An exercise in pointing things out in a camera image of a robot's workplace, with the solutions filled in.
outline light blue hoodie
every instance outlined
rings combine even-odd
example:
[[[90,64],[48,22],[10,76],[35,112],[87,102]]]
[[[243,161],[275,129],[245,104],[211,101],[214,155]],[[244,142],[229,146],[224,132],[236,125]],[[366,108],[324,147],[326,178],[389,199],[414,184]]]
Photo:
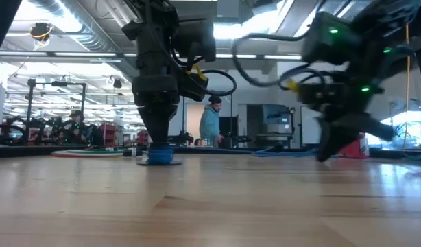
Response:
[[[200,120],[200,138],[207,138],[214,145],[215,138],[219,135],[219,115],[211,105],[204,107]]]

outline ceiling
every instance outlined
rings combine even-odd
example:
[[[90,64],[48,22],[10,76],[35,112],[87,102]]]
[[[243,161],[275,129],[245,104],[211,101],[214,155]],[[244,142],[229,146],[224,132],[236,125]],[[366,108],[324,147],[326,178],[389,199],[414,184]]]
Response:
[[[214,36],[217,53],[230,54],[234,38],[249,32],[277,33],[283,36],[298,36],[309,28],[316,9],[315,0],[274,1],[275,10],[254,15],[255,0],[219,1],[172,1],[179,16],[205,15],[214,21]],[[321,10],[351,19],[370,0],[329,0]],[[23,0],[22,6],[2,45],[4,51],[61,51],[61,52],[136,52],[134,42],[129,41],[121,27],[134,20],[127,5],[120,0]],[[38,46],[29,35],[29,29],[37,22],[53,25],[51,38],[45,46]],[[279,43],[267,40],[249,40],[240,48],[247,55],[289,55],[300,53],[300,43]],[[88,119],[107,119],[120,116],[132,123],[141,123],[131,94],[132,78],[136,76],[135,58],[59,58],[0,56],[1,78],[8,80],[7,115],[26,111],[25,94],[28,78],[40,81],[68,80],[85,82],[89,93],[118,95],[87,95]],[[276,60],[244,59],[242,65],[255,77],[266,77]],[[231,59],[220,58],[216,62],[200,64],[205,69],[220,69],[235,75]],[[114,89],[110,78],[122,79],[123,87]],[[228,82],[219,75],[210,76],[209,87],[216,90],[229,89]],[[249,87],[239,82],[239,88]],[[79,104],[74,95],[81,88],[69,86],[64,95],[57,88],[35,88],[34,114],[45,116],[67,115],[71,107]]]

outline yellow pole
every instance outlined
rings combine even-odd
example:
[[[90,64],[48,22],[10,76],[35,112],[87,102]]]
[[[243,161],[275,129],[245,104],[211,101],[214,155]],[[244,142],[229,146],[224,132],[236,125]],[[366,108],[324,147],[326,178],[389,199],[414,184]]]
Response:
[[[410,44],[410,37],[409,37],[409,24],[405,25],[405,42]],[[410,97],[410,56],[407,56],[407,87],[406,87],[406,95],[405,95],[405,134],[404,134],[404,143],[403,147],[405,148],[406,138],[407,138],[407,111],[409,111],[409,97]]]

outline wooden floor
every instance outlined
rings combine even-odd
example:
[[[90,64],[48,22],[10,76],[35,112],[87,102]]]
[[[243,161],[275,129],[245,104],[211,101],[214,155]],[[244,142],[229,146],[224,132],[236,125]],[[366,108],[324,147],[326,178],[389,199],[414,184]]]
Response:
[[[421,247],[421,166],[176,159],[0,159],[0,246]]]

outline machine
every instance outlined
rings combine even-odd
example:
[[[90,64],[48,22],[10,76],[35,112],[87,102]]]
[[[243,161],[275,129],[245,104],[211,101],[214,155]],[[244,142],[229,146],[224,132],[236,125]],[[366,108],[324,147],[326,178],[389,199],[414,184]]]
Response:
[[[0,44],[20,1],[0,0]],[[125,3],[140,19],[140,23],[132,21],[123,27],[125,35],[138,46],[136,68],[139,76],[132,83],[135,103],[154,145],[166,145],[169,120],[177,111],[180,96],[196,101],[203,100],[205,94],[226,96],[236,90],[237,84],[227,73],[200,71],[196,65],[201,60],[212,62],[216,59],[212,21],[181,19],[168,0],[125,0]],[[365,109],[375,94],[383,92],[379,85],[392,61],[398,56],[413,54],[408,45],[392,47],[389,35],[413,20],[420,4],[421,0],[375,0],[352,22],[320,12],[310,30],[301,37],[249,34],[235,41],[234,64],[249,83],[279,85],[283,90],[297,93],[302,103],[322,113],[318,119],[322,136],[317,159],[325,161],[354,141],[359,132],[387,140],[392,138],[392,128],[371,118]],[[274,82],[258,82],[242,69],[237,59],[238,45],[249,38],[304,39],[302,60],[306,64],[285,72]],[[181,61],[177,53],[186,61]],[[309,68],[317,61],[335,65],[347,62],[348,66],[345,71]],[[205,73],[226,76],[232,81],[233,89],[228,92],[208,90]],[[300,73],[310,75],[299,83],[290,80]],[[319,78],[320,82],[303,83],[313,78]]]

